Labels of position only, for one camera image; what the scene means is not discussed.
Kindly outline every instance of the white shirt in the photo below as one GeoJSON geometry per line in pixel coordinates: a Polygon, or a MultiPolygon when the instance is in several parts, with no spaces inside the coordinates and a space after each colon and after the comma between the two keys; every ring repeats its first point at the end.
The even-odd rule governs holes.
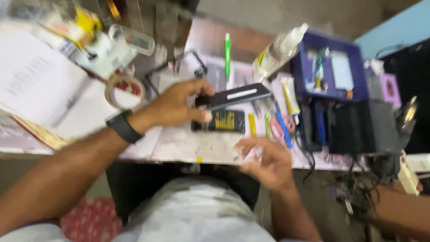
{"type": "MultiPolygon", "coordinates": [[[[54,224],[14,230],[0,242],[68,242],[54,224]]],[[[130,215],[113,242],[273,242],[242,199],[217,182],[189,177],[167,183],[130,215]]]]}

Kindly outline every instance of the green pen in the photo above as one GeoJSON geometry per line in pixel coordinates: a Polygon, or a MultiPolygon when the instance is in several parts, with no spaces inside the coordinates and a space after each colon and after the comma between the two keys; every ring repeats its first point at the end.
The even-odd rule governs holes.
{"type": "Polygon", "coordinates": [[[231,41],[230,34],[225,34],[225,79],[227,82],[230,79],[230,49],[231,49],[231,41]]]}
{"type": "Polygon", "coordinates": [[[265,115],[265,119],[266,119],[266,138],[270,138],[270,124],[269,124],[269,114],[267,113],[265,115]]]}

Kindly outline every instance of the light blue wall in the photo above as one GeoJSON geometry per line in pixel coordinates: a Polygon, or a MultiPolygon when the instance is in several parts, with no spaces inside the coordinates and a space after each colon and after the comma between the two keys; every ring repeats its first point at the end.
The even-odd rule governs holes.
{"type": "MultiPolygon", "coordinates": [[[[430,0],[422,0],[355,40],[363,58],[374,58],[383,48],[406,44],[408,46],[430,38],[430,0]]],[[[378,57],[396,50],[387,50],[378,57]]]]}

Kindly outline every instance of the blue box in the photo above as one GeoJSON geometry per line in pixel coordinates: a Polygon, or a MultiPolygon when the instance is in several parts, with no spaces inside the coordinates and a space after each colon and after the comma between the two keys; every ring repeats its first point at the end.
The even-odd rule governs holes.
{"type": "Polygon", "coordinates": [[[292,75],[294,77],[297,99],[301,99],[302,96],[314,96],[346,102],[358,102],[369,98],[361,50],[357,45],[339,37],[332,37],[308,31],[304,34],[303,40],[298,45],[298,48],[298,55],[291,60],[292,75]],[[306,88],[306,83],[312,82],[312,60],[308,58],[308,50],[318,51],[327,47],[331,51],[342,51],[346,52],[348,55],[354,83],[352,99],[348,99],[345,96],[345,90],[338,90],[335,88],[331,61],[325,61],[323,63],[324,80],[329,85],[327,91],[316,92],[311,90],[309,91],[306,88]]]}

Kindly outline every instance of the black wristwatch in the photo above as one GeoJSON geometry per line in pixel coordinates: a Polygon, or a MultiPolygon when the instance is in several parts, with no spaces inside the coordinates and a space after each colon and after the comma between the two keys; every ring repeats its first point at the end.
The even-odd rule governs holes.
{"type": "Polygon", "coordinates": [[[130,144],[134,144],[140,140],[143,135],[136,132],[127,122],[127,117],[131,113],[131,110],[125,110],[112,119],[106,121],[106,125],[113,128],[123,140],[130,144]]]}

